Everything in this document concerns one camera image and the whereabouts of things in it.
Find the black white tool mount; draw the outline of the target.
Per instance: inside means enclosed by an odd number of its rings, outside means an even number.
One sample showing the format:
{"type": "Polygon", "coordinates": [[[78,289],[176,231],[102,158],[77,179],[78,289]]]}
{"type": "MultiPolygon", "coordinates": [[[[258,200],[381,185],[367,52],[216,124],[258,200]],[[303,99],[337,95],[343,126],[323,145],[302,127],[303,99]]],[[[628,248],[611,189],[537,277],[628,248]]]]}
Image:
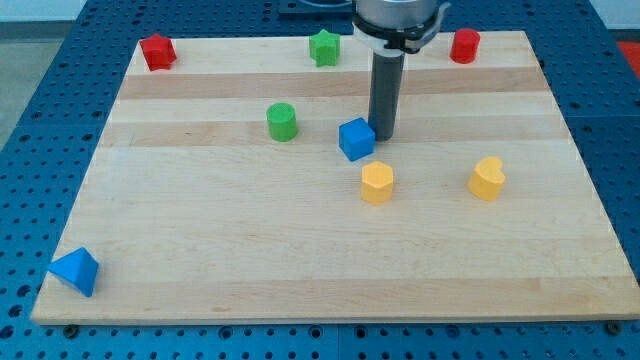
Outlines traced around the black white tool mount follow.
{"type": "Polygon", "coordinates": [[[451,7],[447,1],[353,1],[352,23],[377,54],[416,54],[440,32],[451,7]]]}

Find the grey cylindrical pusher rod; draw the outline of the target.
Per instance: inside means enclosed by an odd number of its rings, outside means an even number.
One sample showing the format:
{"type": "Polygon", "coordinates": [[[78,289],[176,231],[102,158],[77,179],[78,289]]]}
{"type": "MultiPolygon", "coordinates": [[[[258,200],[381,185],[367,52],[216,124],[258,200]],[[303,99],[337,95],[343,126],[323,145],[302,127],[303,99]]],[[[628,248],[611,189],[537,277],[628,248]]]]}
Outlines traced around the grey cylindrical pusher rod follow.
{"type": "Polygon", "coordinates": [[[377,141],[388,141],[393,137],[403,67],[403,55],[373,55],[368,124],[377,141]]]}

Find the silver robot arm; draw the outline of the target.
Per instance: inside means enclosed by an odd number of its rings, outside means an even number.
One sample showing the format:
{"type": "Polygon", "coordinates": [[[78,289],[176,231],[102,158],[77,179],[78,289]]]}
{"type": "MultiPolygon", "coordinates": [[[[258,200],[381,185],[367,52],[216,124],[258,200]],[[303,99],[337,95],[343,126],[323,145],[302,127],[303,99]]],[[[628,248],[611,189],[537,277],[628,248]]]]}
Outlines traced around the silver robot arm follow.
{"type": "Polygon", "coordinates": [[[405,57],[436,37],[449,8],[438,0],[352,3],[354,35],[372,50],[368,124],[378,142],[394,134],[405,57]]]}

